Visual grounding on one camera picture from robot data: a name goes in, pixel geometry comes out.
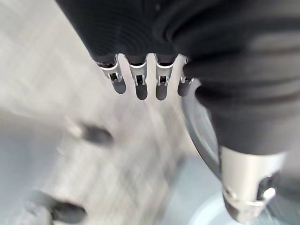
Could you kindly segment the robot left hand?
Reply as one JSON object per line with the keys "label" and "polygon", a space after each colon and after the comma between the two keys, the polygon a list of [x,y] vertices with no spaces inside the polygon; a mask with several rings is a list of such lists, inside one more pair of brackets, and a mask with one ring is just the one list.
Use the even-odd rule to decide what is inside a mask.
{"label": "robot left hand", "polygon": [[178,91],[194,79],[218,143],[230,216],[250,222],[276,193],[289,152],[300,148],[300,3],[297,0],[59,0],[91,58],[122,94],[118,55],[136,95],[147,97],[146,59],[156,57],[156,97],[167,94],[176,57]]}

